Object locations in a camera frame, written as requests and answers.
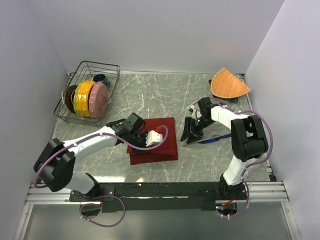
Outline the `blue handled knife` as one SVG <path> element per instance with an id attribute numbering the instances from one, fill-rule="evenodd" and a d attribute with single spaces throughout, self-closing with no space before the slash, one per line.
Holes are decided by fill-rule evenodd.
<path id="1" fill-rule="evenodd" d="M 200 139 L 197 141 L 193 141 L 190 143 L 185 143 L 185 146 L 189 146 L 189 145 L 193 145 L 193 144 L 210 144 L 210 143 L 214 143 L 214 142 L 218 142 L 222 139 L 228 139 L 232 136 L 231 133 L 225 134 L 225 135 L 218 135 L 218 134 L 214 134 L 209 138 L 204 138 L 204 139 Z"/>

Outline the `dark red cloth napkin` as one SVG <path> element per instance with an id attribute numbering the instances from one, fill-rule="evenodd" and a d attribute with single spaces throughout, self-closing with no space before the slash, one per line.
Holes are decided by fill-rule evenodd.
<path id="1" fill-rule="evenodd" d="M 147 148 L 151 150 L 138 150 L 127 148 L 131 165 L 177 161 L 178 146 L 173 117 L 147 118 L 145 130 L 151 132 L 151 140 L 146 140 Z"/>

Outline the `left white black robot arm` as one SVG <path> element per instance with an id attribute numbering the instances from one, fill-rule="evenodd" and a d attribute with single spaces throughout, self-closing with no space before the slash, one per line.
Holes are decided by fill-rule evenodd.
<path id="1" fill-rule="evenodd" d="M 146 147 L 148 133 L 143 130 L 145 126 L 143 118 L 131 113 L 128 118 L 109 122 L 99 130 L 76 139 L 51 139 L 33 166 L 34 186 L 40 189 L 37 182 L 42 180 L 52 192 L 66 188 L 80 192 L 88 201 L 94 201 L 99 195 L 100 184 L 91 174 L 75 170 L 76 161 L 123 143 L 137 148 Z"/>

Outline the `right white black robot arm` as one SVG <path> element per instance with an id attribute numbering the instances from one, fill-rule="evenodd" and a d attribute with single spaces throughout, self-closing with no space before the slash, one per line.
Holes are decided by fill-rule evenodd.
<path id="1" fill-rule="evenodd" d="M 223 139 L 224 136 L 203 139 L 204 129 L 214 123 L 219 123 L 230 130 L 233 156 L 218 183 L 219 195 L 228 200 L 240 190 L 247 169 L 269 150 L 263 118 L 257 113 L 247 115 L 236 112 L 220 101 L 212 103 L 210 97 L 203 97 L 194 102 L 188 111 L 190 116 L 184 119 L 180 138 L 180 141 L 187 145 Z"/>

